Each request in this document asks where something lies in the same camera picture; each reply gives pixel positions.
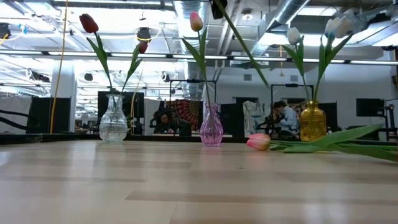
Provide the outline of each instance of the red tulip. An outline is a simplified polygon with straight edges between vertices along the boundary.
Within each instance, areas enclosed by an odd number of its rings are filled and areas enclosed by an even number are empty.
[[[203,21],[197,12],[192,12],[189,20],[191,22],[191,29],[195,32],[200,31],[203,28]]]
[[[258,151],[266,151],[271,146],[271,138],[268,134],[252,134],[246,145]]]
[[[98,32],[98,25],[89,14],[82,14],[79,16],[79,18],[84,30],[87,33],[92,34],[94,32]]]
[[[145,53],[145,51],[147,51],[147,48],[148,48],[148,42],[143,41],[143,42],[141,42],[139,45],[140,45],[140,46],[139,46],[139,53],[140,53],[140,54]]]

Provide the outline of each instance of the column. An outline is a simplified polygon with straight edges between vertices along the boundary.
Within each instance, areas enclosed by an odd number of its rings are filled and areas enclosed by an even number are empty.
[[[57,86],[59,66],[60,66],[60,61],[54,61],[52,80],[51,80],[52,97],[54,97],[55,89]],[[78,74],[75,72],[74,62],[64,60],[62,62],[57,98],[70,98],[70,113],[69,113],[70,132],[73,132],[75,130],[77,76]]]

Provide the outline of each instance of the white tulip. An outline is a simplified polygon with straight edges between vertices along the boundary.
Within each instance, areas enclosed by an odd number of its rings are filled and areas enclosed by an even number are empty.
[[[326,24],[326,28],[325,28],[325,36],[327,38],[329,38],[330,34],[332,34],[333,31],[337,28],[339,21],[340,21],[339,18],[329,19],[328,23]]]
[[[301,39],[299,30],[296,27],[290,28],[289,31],[287,31],[287,38],[291,45],[297,45]]]
[[[353,23],[346,17],[343,17],[340,19],[337,27],[334,29],[333,35],[337,39],[343,38],[349,31],[353,31],[353,29],[354,29]]]

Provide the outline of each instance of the ceiling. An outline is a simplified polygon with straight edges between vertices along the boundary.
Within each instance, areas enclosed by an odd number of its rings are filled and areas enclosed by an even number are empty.
[[[86,37],[95,39],[93,35],[87,34],[79,21],[79,15],[83,13],[90,14],[99,25],[99,34],[103,40],[107,52],[132,52],[134,47],[138,44],[136,33],[140,27],[149,27],[150,34],[153,37],[147,53],[154,54],[182,54],[181,46],[181,29],[189,29],[189,27],[178,26],[178,17],[173,10],[169,10],[173,6],[172,1],[165,0],[165,8],[161,9],[158,6],[159,1],[134,1],[142,3],[142,7],[137,7],[137,4],[129,6],[125,1],[105,0],[107,4],[93,3],[93,0],[70,0],[70,7],[67,12],[67,29],[65,38],[65,51],[67,52],[91,52],[91,47],[88,44]],[[236,26],[239,33],[245,40],[249,49],[253,49],[259,37],[259,25],[263,15],[268,15],[271,11],[277,9],[277,0],[229,0],[227,11],[231,15],[232,20],[236,21]],[[234,38],[232,32],[227,27],[226,35],[223,36],[224,19],[214,20],[211,16],[211,6],[208,1],[203,0],[203,4],[207,8],[207,17],[205,18],[206,26],[208,28],[207,55],[223,55],[223,54],[242,54],[243,48],[241,44]],[[321,17],[332,16],[336,10],[341,12],[359,11],[366,12],[373,9],[390,6],[392,0],[352,0],[352,1],[336,1],[324,0],[310,1],[299,13],[300,16],[317,16]],[[242,10],[250,9],[253,19],[244,21],[242,19]],[[62,35],[63,35],[63,17],[65,15],[65,2],[62,0],[25,0],[25,1],[10,1],[5,0],[0,2],[0,23],[9,23],[11,30],[11,38],[15,40],[4,41],[0,45],[0,50],[38,50],[59,52],[62,50]],[[279,57],[280,51],[278,48],[269,47],[264,53],[273,57]],[[338,57],[349,57],[358,59],[375,59],[382,55],[382,50],[379,47],[353,47],[344,49]],[[307,47],[306,57],[317,58],[317,47]],[[34,71],[46,77],[52,78],[53,65],[58,58],[32,58],[28,55],[23,57],[10,57],[1,55],[0,51],[0,83],[17,83],[17,84],[41,84],[42,86],[0,86],[1,95],[13,94],[28,94],[45,96],[49,95],[49,83],[33,80],[31,72]],[[75,66],[79,67],[81,72],[78,75],[78,86],[98,85],[106,88],[108,80],[104,75],[101,64],[93,58],[79,58],[74,60]],[[214,62],[208,64],[208,78],[214,76]],[[230,67],[229,62],[226,62],[226,67]],[[285,68],[294,68],[292,63],[285,63]],[[129,68],[129,62],[126,60],[112,60],[109,61],[109,68],[113,76],[113,82],[116,86],[123,85],[126,77],[126,72]],[[279,63],[272,63],[268,67],[269,70],[280,68]],[[221,76],[225,73],[244,74],[245,71],[241,68],[230,68],[221,72]],[[93,81],[89,82],[84,79],[85,74],[93,75]],[[137,69],[135,75],[128,82],[128,86],[149,86],[153,89],[158,88],[158,92],[152,92],[152,95],[160,94],[160,96],[168,96],[168,83],[163,82],[159,76],[163,73],[170,75],[171,79],[186,79],[187,73],[198,76],[198,72],[188,70],[185,68],[185,61],[159,61],[159,60],[145,60],[145,62]],[[273,80],[273,82],[280,83],[284,81]],[[228,84],[240,84],[239,78],[220,78],[220,84],[226,82]],[[174,83],[173,86],[179,84],[182,90],[176,92],[176,97],[184,97],[187,94],[187,89],[184,83]],[[98,89],[78,89],[78,99],[95,98]]]

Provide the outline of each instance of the white wall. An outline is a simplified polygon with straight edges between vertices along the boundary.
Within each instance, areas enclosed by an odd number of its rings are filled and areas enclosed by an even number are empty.
[[[390,60],[389,54],[378,60]],[[342,128],[357,125],[384,123],[380,118],[360,118],[356,116],[357,98],[395,97],[394,85],[391,82],[390,66],[375,65],[330,65],[320,85],[318,100],[320,103],[338,104],[338,125]],[[253,81],[243,81],[243,74],[251,73]],[[264,71],[270,83],[290,83],[290,75],[298,75],[296,69],[284,69],[284,77],[280,77],[280,70]],[[315,85],[318,67],[306,73],[307,83]],[[232,78],[241,78],[239,84],[232,83]],[[254,70],[225,68],[217,85],[218,103],[233,103],[233,97],[256,97],[260,103],[271,102],[271,91],[263,85]],[[302,88],[278,88],[274,90],[274,101],[281,98],[305,98]]]

